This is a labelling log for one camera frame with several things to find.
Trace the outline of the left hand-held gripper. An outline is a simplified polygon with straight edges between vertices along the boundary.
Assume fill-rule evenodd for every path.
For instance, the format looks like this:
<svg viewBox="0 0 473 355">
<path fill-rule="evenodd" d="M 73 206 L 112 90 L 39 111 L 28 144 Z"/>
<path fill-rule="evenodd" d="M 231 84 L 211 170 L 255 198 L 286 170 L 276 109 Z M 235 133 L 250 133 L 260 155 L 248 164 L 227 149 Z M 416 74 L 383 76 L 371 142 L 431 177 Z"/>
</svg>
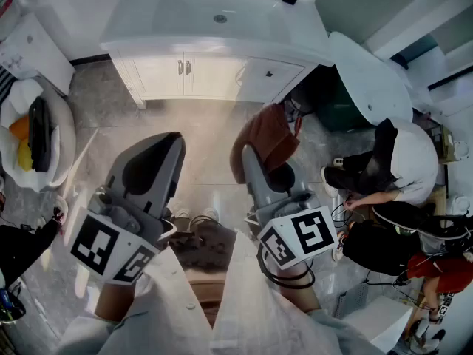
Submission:
<svg viewBox="0 0 473 355">
<path fill-rule="evenodd" d="M 105 283 L 134 283 L 177 231 L 167 204 L 185 153 L 179 132 L 145 138 L 121 152 L 88 206 L 79 208 L 69 253 Z"/>
</svg>

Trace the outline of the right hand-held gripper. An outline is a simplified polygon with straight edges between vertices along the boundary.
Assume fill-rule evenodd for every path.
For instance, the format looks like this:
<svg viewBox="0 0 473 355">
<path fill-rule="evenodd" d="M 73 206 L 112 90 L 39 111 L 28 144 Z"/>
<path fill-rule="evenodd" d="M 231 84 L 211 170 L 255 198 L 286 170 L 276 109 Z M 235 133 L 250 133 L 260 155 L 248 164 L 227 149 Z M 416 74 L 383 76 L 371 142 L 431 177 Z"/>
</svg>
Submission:
<svg viewBox="0 0 473 355">
<path fill-rule="evenodd" d="M 268 172 L 250 145 L 242 150 L 245 182 L 260 230 L 261 247 L 280 269 L 311 260 L 337 246 L 328 206 L 309 188 L 303 169 L 290 159 Z"/>
</svg>

